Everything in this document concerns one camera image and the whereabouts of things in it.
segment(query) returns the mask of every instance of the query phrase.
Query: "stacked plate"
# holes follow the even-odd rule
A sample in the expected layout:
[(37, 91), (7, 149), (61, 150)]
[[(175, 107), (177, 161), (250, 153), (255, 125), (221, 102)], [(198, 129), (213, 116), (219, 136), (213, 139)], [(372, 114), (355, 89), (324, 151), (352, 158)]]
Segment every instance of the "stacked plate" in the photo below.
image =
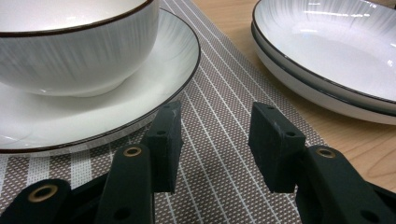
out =
[(265, 66), (317, 105), (396, 124), (396, 12), (362, 0), (261, 0), (251, 32)]

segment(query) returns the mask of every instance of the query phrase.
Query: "wooden surface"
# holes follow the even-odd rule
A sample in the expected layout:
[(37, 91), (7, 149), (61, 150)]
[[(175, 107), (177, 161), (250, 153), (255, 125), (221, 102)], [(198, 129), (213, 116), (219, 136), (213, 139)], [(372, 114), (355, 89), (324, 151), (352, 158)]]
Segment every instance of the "wooden surface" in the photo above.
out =
[[(333, 148), (349, 159), (364, 179), (396, 192), (396, 126), (352, 119), (314, 105), (283, 86), (262, 65), (250, 32), (257, 0), (193, 0), (236, 47), (269, 77), (300, 114)], [(396, 0), (374, 0), (394, 7)]]

